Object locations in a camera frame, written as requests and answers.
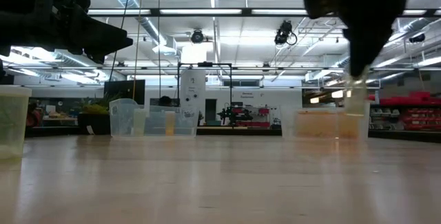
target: ceiling beam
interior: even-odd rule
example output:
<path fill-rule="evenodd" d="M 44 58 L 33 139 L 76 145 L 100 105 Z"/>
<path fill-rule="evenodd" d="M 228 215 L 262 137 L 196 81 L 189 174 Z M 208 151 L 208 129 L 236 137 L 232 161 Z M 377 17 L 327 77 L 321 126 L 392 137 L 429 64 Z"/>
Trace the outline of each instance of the ceiling beam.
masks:
<path fill-rule="evenodd" d="M 91 17 L 139 17 L 139 9 L 92 8 Z M 308 17 L 302 8 L 141 8 L 141 17 Z M 326 17 L 338 17 L 334 13 Z M 441 17 L 440 9 L 407 9 L 398 17 Z"/>

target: ceiling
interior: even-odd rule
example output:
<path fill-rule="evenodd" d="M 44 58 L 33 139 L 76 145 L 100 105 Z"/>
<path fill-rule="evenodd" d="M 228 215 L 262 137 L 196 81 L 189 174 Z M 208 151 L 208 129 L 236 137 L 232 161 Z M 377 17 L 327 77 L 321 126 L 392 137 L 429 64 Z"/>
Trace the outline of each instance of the ceiling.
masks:
<path fill-rule="evenodd" d="M 91 8 L 122 8 L 117 0 L 91 0 Z M 303 0 L 139 0 L 143 8 L 303 8 Z M 439 8 L 441 0 L 408 0 L 407 8 Z M 121 27 L 121 17 L 97 17 L 102 22 L 108 22 L 116 27 Z M 332 66 L 339 61 L 348 51 L 348 43 L 342 36 L 345 25 L 337 18 L 320 18 L 311 20 L 302 17 L 149 17 L 161 34 L 174 37 L 178 47 L 189 45 L 188 34 L 194 29 L 201 29 L 210 42 L 205 44 L 208 48 L 207 60 L 215 62 L 215 47 L 211 40 L 215 39 L 215 25 L 218 36 L 216 41 L 220 45 L 216 48 L 218 62 L 233 63 L 237 66 L 261 66 L 270 62 L 272 66 Z M 284 20 L 292 22 L 298 43 L 292 47 L 279 50 L 274 45 L 274 36 Z M 393 26 L 395 31 L 414 21 L 415 18 L 401 18 Z M 441 36 L 439 23 L 427 30 L 427 40 L 423 43 L 410 44 L 403 41 L 385 47 L 379 61 L 390 59 L 404 52 L 421 48 L 430 42 L 437 41 Z M 139 23 L 133 17 L 126 17 L 123 29 L 127 30 L 132 38 L 136 38 Z M 116 61 L 133 66 L 136 59 L 139 66 L 176 65 L 176 56 L 158 55 L 152 51 L 155 45 L 148 38 L 144 29 L 140 29 L 140 36 L 147 37 L 146 41 L 140 39 L 133 46 L 120 50 Z M 139 52 L 136 58 L 136 47 Z M 105 65 L 112 65 L 114 54 L 110 54 Z M 409 65 L 408 59 L 397 61 L 396 66 Z M 158 74 L 158 70 L 139 71 L 143 74 Z M 289 74 L 305 74 L 306 71 L 287 71 Z"/>

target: wooden table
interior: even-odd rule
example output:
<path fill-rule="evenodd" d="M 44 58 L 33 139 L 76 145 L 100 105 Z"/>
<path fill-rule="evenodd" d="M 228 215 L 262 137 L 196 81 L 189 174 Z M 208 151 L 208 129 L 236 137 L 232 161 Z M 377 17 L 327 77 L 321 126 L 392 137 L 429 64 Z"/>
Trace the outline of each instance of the wooden table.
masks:
<path fill-rule="evenodd" d="M 28 139 L 0 223 L 441 223 L 441 146 L 199 136 Z"/>

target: translucent plastic cup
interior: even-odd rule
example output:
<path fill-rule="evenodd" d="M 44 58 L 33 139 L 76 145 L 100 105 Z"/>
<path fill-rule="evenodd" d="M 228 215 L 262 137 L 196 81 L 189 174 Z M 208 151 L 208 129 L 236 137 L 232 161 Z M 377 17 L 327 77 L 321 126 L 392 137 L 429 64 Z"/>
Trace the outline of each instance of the translucent plastic cup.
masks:
<path fill-rule="evenodd" d="M 196 136 L 196 108 L 144 107 L 131 99 L 112 101 L 109 107 L 111 135 L 116 139 Z"/>
<path fill-rule="evenodd" d="M 0 86 L 0 160 L 21 158 L 31 89 Z"/>

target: clear plastic bin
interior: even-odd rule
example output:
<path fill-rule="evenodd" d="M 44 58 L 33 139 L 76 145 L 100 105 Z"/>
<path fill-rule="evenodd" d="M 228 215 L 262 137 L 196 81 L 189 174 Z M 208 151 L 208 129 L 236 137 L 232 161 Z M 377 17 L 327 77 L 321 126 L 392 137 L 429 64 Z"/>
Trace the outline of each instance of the clear plastic bin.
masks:
<path fill-rule="evenodd" d="M 364 141 L 369 128 L 369 104 L 364 116 L 349 116 L 344 108 L 281 106 L 284 139 L 349 139 Z"/>
<path fill-rule="evenodd" d="M 110 102 L 110 132 L 115 138 L 145 136 L 195 137 L 198 110 L 148 106 L 131 99 Z"/>
<path fill-rule="evenodd" d="M 0 159 L 23 155 L 26 116 L 31 89 L 0 86 Z"/>

